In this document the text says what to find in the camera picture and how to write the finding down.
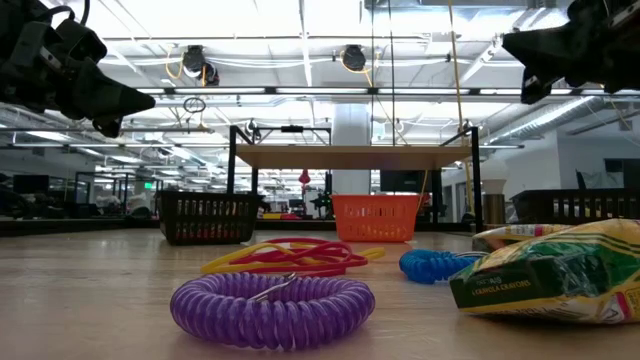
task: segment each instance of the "blue coiled wrist keychain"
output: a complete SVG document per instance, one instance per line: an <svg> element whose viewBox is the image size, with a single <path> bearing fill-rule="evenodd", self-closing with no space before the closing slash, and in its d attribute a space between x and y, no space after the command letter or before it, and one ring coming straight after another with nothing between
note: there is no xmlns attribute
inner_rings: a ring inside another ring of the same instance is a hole
<svg viewBox="0 0 640 360"><path fill-rule="evenodd" d="M482 252L454 254L448 251L411 250L400 258L400 270L409 280L421 284L434 284L487 255Z"/></svg>

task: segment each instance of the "wooden shelf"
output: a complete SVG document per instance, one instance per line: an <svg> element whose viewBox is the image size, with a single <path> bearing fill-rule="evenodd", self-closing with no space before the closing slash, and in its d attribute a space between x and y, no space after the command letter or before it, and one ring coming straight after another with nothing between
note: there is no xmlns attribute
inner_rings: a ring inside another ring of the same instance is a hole
<svg viewBox="0 0 640 360"><path fill-rule="evenodd" d="M259 169L435 170L471 155L469 147L238 145Z"/></svg>

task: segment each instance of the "table surface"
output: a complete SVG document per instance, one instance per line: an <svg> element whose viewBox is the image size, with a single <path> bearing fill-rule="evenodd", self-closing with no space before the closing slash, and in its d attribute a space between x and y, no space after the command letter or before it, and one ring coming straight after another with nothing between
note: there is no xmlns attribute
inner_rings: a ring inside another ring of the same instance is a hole
<svg viewBox="0 0 640 360"><path fill-rule="evenodd" d="M436 170L468 158L471 148L238 145L237 155L259 169Z"/></svg>
<svg viewBox="0 0 640 360"><path fill-rule="evenodd" d="M335 233L258 232L278 236ZM360 251L379 245L356 244ZM241 246L169 246L157 230L0 238L1 359L631 359L640 324L550 325L498 321L458 312L446 283L407 281L407 250L467 251L467 237L418 233L385 244L387 256L348 270L376 296L376 310L351 336L298 353L207 343L183 332L169 313L173 291L200 265Z"/></svg>

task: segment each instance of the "black bin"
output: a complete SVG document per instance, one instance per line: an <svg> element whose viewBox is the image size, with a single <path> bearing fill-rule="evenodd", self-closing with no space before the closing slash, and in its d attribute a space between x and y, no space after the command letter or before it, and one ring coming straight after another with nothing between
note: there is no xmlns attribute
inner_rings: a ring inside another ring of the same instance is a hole
<svg viewBox="0 0 640 360"><path fill-rule="evenodd" d="M223 245L251 239L260 196L160 191L160 229L169 244Z"/></svg>

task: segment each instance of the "plastic bag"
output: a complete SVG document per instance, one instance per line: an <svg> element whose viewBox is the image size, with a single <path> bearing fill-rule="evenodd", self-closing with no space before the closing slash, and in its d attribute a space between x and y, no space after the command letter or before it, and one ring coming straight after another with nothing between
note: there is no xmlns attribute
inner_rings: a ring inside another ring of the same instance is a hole
<svg viewBox="0 0 640 360"><path fill-rule="evenodd" d="M640 222L606 220L520 241L463 269L450 286L468 313L640 321Z"/></svg>
<svg viewBox="0 0 640 360"><path fill-rule="evenodd" d="M494 252L507 245L572 228L570 225L510 225L473 236L473 251Z"/></svg>

